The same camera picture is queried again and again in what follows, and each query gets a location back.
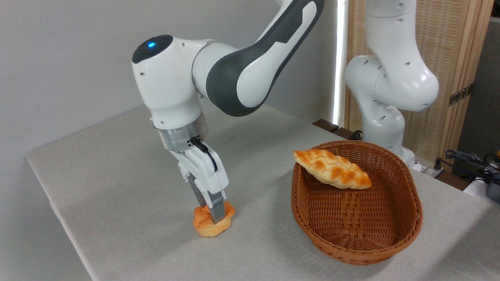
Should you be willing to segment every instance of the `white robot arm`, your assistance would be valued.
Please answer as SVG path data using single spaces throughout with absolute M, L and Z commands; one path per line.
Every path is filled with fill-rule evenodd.
M 249 47 L 160 35 L 142 43 L 132 57 L 151 124 L 215 223 L 225 216 L 229 181 L 219 156 L 204 143 L 208 131 L 199 95 L 231 116 L 248 115 L 264 103 L 324 6 L 324 0 L 276 2 L 279 12 Z
M 389 149 L 412 167 L 403 147 L 401 110 L 423 111 L 436 100 L 437 77 L 427 68 L 415 37 L 416 0 L 366 0 L 366 43 L 375 55 L 353 58 L 345 83 L 362 114 L 363 140 Z

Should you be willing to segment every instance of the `bread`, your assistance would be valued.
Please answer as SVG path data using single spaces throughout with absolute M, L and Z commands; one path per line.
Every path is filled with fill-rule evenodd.
M 358 165 L 328 150 L 295 150 L 293 156 L 299 165 L 324 184 L 358 190 L 372 186 L 372 180 Z
M 231 217 L 236 213 L 236 210 L 229 202 L 224 202 L 224 208 L 225 218 L 214 223 L 207 205 L 204 207 L 196 207 L 194 209 L 194 220 L 192 222 L 196 231 L 201 236 L 214 237 L 227 230 L 231 226 Z

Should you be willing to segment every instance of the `wicker basket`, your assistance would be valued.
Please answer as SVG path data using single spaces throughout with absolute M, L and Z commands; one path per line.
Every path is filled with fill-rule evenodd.
M 333 141 L 314 148 L 358 164 L 373 182 L 368 189 L 339 189 L 295 164 L 291 209 L 316 247 L 341 262 L 370 265 L 413 242 L 422 226 L 422 205 L 404 162 L 363 141 Z

